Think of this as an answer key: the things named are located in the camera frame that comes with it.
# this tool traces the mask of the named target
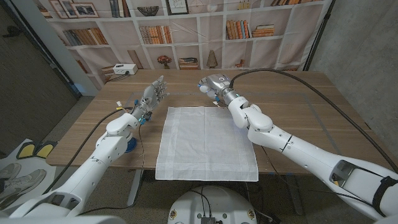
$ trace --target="blue base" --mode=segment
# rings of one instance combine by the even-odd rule
[[[131,152],[133,149],[135,149],[137,146],[137,139],[132,138],[128,143],[127,143],[127,149],[125,153]]]

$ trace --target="white bookshelf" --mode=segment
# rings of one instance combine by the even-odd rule
[[[67,46],[77,60],[84,61],[84,66],[89,68],[89,77],[94,77],[98,84],[104,85],[101,68],[115,63],[132,63],[127,50],[135,50],[144,68],[158,69],[154,60],[162,55],[161,52],[172,58],[171,68],[179,69],[178,58],[196,57],[200,69],[207,69],[206,63],[210,50],[214,50],[218,62],[218,69],[240,69],[234,67],[240,59],[245,59],[243,68],[275,68],[286,69],[302,68],[312,43],[325,16],[331,0],[314,1],[288,6],[270,6],[272,0],[262,0],[259,3],[251,0],[252,9],[235,10],[239,0],[218,0],[220,5],[216,12],[206,12],[206,5],[202,13],[167,15],[165,0],[135,1],[127,0],[131,17],[113,18],[110,13],[109,0],[94,1],[100,18],[86,19],[59,19],[47,0],[40,0],[46,7],[52,19],[47,19],[53,24],[62,39],[67,42],[62,30],[86,29],[98,27],[101,29],[109,45],[81,45]],[[137,6],[159,6],[156,16],[145,17]],[[226,21],[247,20],[253,31],[256,26],[275,24],[275,34],[272,37],[256,37],[250,39],[228,40],[226,34]],[[139,26],[170,26],[178,32],[178,26],[189,27],[196,36],[185,32],[186,38],[173,34],[173,44],[147,45],[142,41]],[[86,62],[87,51],[106,54],[104,64]]]

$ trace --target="small white box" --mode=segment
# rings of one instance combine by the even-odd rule
[[[126,72],[129,72],[129,75],[134,75],[138,68],[136,64],[116,64],[113,67],[113,71],[117,75],[124,75]]]

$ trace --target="bowl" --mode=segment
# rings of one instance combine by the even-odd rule
[[[137,7],[137,9],[144,16],[156,16],[159,6]]]

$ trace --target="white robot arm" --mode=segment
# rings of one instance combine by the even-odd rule
[[[9,218],[22,217],[74,217],[83,211],[88,197],[94,191],[105,170],[121,157],[132,139],[131,129],[136,129],[150,119],[152,110],[168,93],[163,76],[148,86],[131,113],[124,113],[106,126],[96,148],[76,172],[58,189],[27,201]]]
[[[229,87],[225,75],[210,75],[200,80],[200,90],[217,101],[224,99],[237,127],[248,128],[254,144],[281,152],[317,176],[332,191],[367,203],[339,197],[373,220],[398,214],[398,174],[371,162],[326,152],[272,123],[256,105]]]

